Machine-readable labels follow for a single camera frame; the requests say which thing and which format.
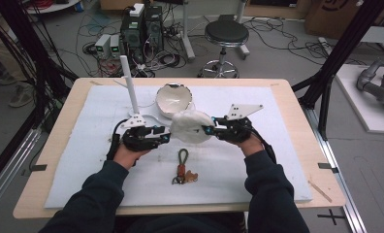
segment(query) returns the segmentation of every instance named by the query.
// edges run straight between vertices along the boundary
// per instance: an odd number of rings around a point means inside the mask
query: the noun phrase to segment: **dark sleeve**
[[[245,158],[245,187],[253,197],[249,206],[249,232],[309,232],[294,202],[294,187],[283,167],[262,150]]]
[[[112,232],[128,173],[118,163],[106,161],[102,170],[88,177],[82,190],[40,232]]]

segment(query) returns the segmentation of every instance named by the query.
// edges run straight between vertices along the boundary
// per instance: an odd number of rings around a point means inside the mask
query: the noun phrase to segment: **hand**
[[[254,134],[250,134],[250,137],[242,143],[228,143],[237,145],[242,150],[245,157],[265,149],[261,140],[259,140]]]
[[[121,144],[116,151],[113,161],[119,163],[122,167],[129,171],[137,159],[149,152],[150,150],[131,151],[128,150],[123,144]]]

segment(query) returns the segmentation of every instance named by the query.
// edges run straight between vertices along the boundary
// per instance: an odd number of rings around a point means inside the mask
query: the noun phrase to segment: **plastic bowl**
[[[174,114],[189,109],[191,102],[192,93],[183,84],[165,84],[156,94],[159,113],[167,118],[172,118]]]

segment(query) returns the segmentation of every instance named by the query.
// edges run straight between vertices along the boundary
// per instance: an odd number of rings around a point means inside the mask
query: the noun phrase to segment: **white cloth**
[[[214,122],[203,112],[185,110],[173,116],[171,134],[184,143],[200,144],[211,137],[205,134],[203,125],[214,126]]]

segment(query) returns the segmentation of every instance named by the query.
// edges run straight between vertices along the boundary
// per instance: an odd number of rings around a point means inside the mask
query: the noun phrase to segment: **black stool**
[[[199,78],[239,78],[238,68],[225,60],[226,48],[243,46],[249,38],[249,31],[234,20],[210,22],[205,28],[208,41],[222,47],[219,60],[208,62],[199,73]]]

